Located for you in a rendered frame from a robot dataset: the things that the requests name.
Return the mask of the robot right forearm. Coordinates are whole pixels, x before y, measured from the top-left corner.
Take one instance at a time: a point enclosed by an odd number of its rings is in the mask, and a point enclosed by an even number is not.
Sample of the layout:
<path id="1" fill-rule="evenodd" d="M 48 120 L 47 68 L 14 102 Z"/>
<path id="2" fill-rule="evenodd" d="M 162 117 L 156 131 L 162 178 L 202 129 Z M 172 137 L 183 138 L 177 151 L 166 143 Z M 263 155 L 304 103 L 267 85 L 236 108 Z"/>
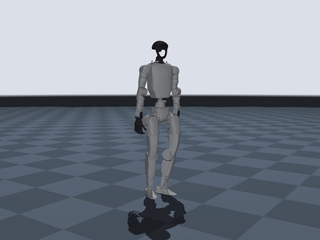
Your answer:
<path id="1" fill-rule="evenodd" d="M 135 111 L 135 116 L 136 117 L 140 117 L 140 112 L 144 111 L 144 100 L 145 98 L 143 96 L 141 96 L 142 93 L 142 88 L 139 87 L 137 90 L 137 94 L 136 94 L 136 100 L 137 100 L 137 104 L 136 104 L 136 111 Z"/>

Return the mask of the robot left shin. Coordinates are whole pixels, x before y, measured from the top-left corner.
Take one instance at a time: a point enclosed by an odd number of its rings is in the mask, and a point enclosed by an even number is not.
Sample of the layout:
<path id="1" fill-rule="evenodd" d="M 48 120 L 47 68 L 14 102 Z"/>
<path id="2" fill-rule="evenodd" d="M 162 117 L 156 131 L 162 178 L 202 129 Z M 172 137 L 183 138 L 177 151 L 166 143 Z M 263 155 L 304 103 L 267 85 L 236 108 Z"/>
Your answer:
<path id="1" fill-rule="evenodd" d="M 165 189 L 166 185 L 168 183 L 169 177 L 172 173 L 173 166 L 175 163 L 176 154 L 174 155 L 174 158 L 171 160 L 163 160 L 161 163 L 161 183 L 160 183 L 160 189 Z M 162 187 L 162 188 L 161 188 Z"/>

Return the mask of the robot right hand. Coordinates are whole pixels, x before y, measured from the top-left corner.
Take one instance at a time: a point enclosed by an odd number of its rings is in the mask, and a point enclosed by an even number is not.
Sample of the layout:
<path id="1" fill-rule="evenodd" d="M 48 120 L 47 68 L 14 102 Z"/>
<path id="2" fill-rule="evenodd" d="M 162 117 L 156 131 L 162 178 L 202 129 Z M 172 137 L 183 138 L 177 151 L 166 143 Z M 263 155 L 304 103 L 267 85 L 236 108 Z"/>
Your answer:
<path id="1" fill-rule="evenodd" d="M 140 112 L 139 117 L 135 116 L 136 121 L 134 123 L 134 131 L 141 135 L 145 134 L 143 133 L 142 127 L 144 128 L 145 131 L 147 130 L 143 125 L 142 118 L 143 118 L 143 113 Z"/>

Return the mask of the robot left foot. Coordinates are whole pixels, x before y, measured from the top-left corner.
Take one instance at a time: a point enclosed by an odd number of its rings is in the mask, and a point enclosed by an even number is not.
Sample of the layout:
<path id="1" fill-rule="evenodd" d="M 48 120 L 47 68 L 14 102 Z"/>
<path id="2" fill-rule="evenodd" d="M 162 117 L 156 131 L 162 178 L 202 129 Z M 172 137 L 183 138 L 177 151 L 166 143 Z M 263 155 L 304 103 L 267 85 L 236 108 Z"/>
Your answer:
<path id="1" fill-rule="evenodd" d="M 161 187 L 162 188 L 162 187 Z M 164 188 L 164 187 L 163 187 Z M 172 192 L 171 190 L 169 190 L 167 187 L 164 189 L 160 189 L 160 186 L 157 186 L 155 188 L 155 193 L 159 193 L 159 194 L 164 194 L 164 195 L 177 195 L 176 193 Z"/>

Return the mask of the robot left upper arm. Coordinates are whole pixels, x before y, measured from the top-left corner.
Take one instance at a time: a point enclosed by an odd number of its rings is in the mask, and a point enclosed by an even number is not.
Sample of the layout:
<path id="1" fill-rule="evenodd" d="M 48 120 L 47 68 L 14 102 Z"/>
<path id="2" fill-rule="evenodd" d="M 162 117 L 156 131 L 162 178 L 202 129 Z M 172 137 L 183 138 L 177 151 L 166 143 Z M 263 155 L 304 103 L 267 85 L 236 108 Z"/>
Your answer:
<path id="1" fill-rule="evenodd" d="M 172 89 L 171 89 L 171 93 L 174 96 L 180 95 L 181 94 L 181 89 L 179 87 L 177 87 L 178 83 L 179 83 L 179 68 L 176 66 L 172 66 L 173 68 L 173 72 L 172 72 Z"/>

